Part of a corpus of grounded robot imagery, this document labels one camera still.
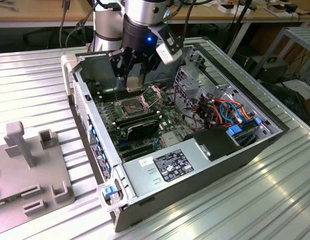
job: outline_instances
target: warning label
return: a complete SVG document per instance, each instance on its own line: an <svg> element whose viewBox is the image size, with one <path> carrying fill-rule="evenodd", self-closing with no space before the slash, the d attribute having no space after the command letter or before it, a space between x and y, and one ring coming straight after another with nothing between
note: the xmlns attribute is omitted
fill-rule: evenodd
<svg viewBox="0 0 310 240"><path fill-rule="evenodd" d="M194 170L180 149L155 158L154 162L166 182L170 182Z"/></svg>

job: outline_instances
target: open computer chassis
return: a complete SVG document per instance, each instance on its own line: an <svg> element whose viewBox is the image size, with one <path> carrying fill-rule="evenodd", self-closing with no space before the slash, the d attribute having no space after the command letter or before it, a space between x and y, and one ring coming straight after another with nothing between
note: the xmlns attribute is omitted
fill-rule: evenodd
<svg viewBox="0 0 310 240"><path fill-rule="evenodd" d="M69 103L116 232L245 166L289 130L196 43L130 92L104 52L76 60Z"/></svg>

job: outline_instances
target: blue cable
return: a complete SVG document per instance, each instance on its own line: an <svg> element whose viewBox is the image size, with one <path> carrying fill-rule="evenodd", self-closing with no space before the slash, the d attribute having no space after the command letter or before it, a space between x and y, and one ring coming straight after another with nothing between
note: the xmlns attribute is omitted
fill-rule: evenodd
<svg viewBox="0 0 310 240"><path fill-rule="evenodd" d="M236 105L234 105L232 102L229 102L229 101L225 101L225 102L223 102L222 104L220 104L220 113L221 113L221 116L222 116L224 119L226 119L226 120L228 120L229 122L231 122L232 124L234 124L234 122L233 122L230 118L227 118L227 117L224 115L223 104L229 104L229 105L231 105L231 106L235 109L235 111L236 111L238 117L241 119L241 121L243 121L243 122L246 121L245 118L244 118L244 117L241 115L241 113L238 111Z"/></svg>
<svg viewBox="0 0 310 240"><path fill-rule="evenodd" d="M225 102L223 102L222 104L220 104L220 114L221 116L225 119L225 120L228 120L229 122L232 123L232 125L234 124L234 122L230 119L230 118L227 118L225 115L224 115L224 111L223 111L223 104L225 104Z"/></svg>

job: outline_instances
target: aluminum profile table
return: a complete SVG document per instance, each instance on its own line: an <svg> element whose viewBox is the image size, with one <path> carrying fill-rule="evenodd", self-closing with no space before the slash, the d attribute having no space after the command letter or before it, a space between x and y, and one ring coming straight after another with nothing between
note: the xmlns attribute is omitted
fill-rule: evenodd
<svg viewBox="0 0 310 240"><path fill-rule="evenodd" d="M274 52L278 44L282 41L284 37L289 37L290 40L284 47L284 49L280 52L279 57L284 59L287 52L293 45L293 43L297 43L301 45L303 48L307 49L310 51L310 27L284 27L274 42L270 45L268 48L267 52L261 59L261 61L258 63L254 71L252 72L252 76L256 77L266 61L269 59L270 55ZM310 71L310 66L304 71L304 74L302 78L305 76L306 73Z"/></svg>
<svg viewBox="0 0 310 240"><path fill-rule="evenodd" d="M0 234L0 239L310 239L310 128L212 42L198 42L291 129L250 164L115 233L64 91L64 50L0 54L0 144L6 122L22 120L29 137L58 133L76 200ZM71 48L67 53L85 52ZM206 71L224 81L212 66Z"/></svg>

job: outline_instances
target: wooden desk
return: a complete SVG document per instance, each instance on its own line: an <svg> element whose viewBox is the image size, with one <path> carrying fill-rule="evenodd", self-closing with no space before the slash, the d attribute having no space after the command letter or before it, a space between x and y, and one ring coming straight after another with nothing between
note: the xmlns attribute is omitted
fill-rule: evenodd
<svg viewBox="0 0 310 240"><path fill-rule="evenodd" d="M0 7L0 28L29 28L60 26L62 0L13 0L18 12ZM90 10L87 0L71 0L64 26L75 26ZM92 26L92 15L86 25Z"/></svg>
<svg viewBox="0 0 310 240"><path fill-rule="evenodd" d="M19 12L0 8L0 28L29 28L29 27L58 27L62 17L62 0L14 0L15 7ZM264 9L265 5L257 5L256 11L243 18L244 23L230 48L228 55L233 56L238 45L243 39L251 23L290 23L301 22L305 27L310 22L310 15L299 17L277 17ZM171 12L176 10L176 6L170 8ZM180 12L168 23L184 24L189 7L184 6ZM64 26L75 26L76 23L87 15L90 6L87 0L71 0L70 9L67 11ZM195 6L192 10L190 24L217 24L231 23L234 15L225 14L218 10L218 6L206 7L203 5ZM92 26L92 16L88 19L86 26Z"/></svg>
<svg viewBox="0 0 310 240"><path fill-rule="evenodd" d="M251 22L251 23L290 23L290 22L309 22L310 21L310 15L302 15L300 19L295 16L292 18L292 16L285 16L285 17L277 17L267 10L265 10L266 5L256 5L258 9L256 11L251 11L249 14L245 15L242 23L245 22ZM175 11L177 9L176 6L172 6L171 12ZM172 18L169 23L170 24L183 24L185 22L185 18L187 16L188 7L183 7L179 11L179 13ZM200 6L194 6L189 23L190 24L198 24L198 23L229 23L232 22L234 18L234 15L232 13L223 13L218 10L218 6L212 5L210 7L206 7L203 5Z"/></svg>
<svg viewBox="0 0 310 240"><path fill-rule="evenodd" d="M257 10L251 11L249 14L245 15L237 37L234 39L232 46L228 51L228 56L232 57L243 37L245 36L250 24L252 23L292 23L300 22L301 27L306 27L310 22L310 15L302 15L300 17L296 16L283 16L277 17L267 10L265 10L266 5L256 4ZM171 11L175 11L176 6L171 7ZM179 13L172 18L170 24L183 24L187 16L188 7L183 7ZM210 7L206 6L194 6L192 14L189 18L190 24L220 24L220 23L231 23L234 19L232 13L223 13L218 10L218 6L212 5Z"/></svg>

